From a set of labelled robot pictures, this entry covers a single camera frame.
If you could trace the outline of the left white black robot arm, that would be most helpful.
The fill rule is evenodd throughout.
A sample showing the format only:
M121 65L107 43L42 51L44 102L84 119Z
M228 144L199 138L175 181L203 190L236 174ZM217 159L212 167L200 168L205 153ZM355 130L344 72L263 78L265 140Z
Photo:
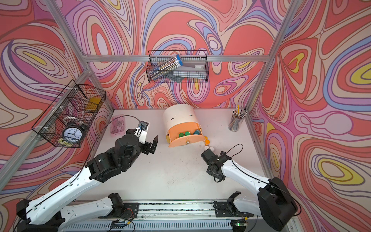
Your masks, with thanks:
M114 147L91 159L76 175L57 188L35 200L17 203L19 222L15 232L57 232L89 218L122 218L132 220L134 210L123 203L118 193L87 204L70 206L77 197L126 172L140 154L155 153L158 144L141 142L140 136L126 134L117 139Z

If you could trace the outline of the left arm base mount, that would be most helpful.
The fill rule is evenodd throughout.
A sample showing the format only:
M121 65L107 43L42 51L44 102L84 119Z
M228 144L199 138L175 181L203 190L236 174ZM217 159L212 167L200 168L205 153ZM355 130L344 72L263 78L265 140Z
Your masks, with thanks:
M123 203L122 206L114 206L107 216L100 216L99 218L134 219L137 218L139 206L139 203Z

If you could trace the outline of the yellow drawer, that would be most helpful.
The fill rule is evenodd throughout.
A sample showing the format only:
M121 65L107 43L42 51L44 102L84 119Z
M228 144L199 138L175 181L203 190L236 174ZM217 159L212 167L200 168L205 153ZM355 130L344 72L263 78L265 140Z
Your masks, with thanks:
M167 141L168 144L171 143L170 136L168 134L166 135L166 141Z

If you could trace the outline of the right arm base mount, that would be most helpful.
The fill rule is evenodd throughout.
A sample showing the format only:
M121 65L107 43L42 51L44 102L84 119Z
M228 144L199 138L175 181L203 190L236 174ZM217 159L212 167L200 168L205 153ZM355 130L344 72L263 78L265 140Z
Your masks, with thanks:
M215 210L215 216L217 218L227 218L227 217L242 217L242 218L250 218L254 216L254 214L248 212L241 212L237 209L235 204L233 203L235 198L241 194L240 191L236 191L233 193L226 201L213 201L212 206Z

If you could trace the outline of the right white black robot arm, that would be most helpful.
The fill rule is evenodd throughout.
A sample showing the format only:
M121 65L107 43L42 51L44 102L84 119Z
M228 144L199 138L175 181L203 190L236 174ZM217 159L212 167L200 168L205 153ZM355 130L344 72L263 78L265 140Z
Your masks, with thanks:
M281 179L257 175L234 162L224 151L218 156L211 149L207 149L201 157L208 166L207 174L215 181L221 182L229 178L255 194L254 204L242 197L236 199L240 192L231 195L226 201L230 214L246 212L261 216L271 228L280 232L298 211L295 199Z

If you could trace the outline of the cream round drawer cabinet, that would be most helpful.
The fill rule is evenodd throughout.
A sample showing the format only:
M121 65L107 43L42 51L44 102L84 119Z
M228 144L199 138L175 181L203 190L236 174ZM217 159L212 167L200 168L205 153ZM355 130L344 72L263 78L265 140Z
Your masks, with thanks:
M165 135L167 131L175 125L185 122L199 123L194 108L188 104L177 104L167 108L163 113L163 121L166 131Z

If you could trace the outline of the orange top drawer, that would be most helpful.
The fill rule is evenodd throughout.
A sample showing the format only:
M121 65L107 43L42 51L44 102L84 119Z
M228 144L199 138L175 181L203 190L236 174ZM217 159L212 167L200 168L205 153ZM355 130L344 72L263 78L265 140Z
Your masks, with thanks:
M200 130L201 134L193 134L195 130ZM179 137L180 133L185 133L186 131L190 131L191 135ZM204 142L205 138L202 133L202 128L199 123L196 122L185 122L178 125L171 127L167 134L170 136L171 143L169 144L170 148L175 148L179 146L185 146L197 142Z

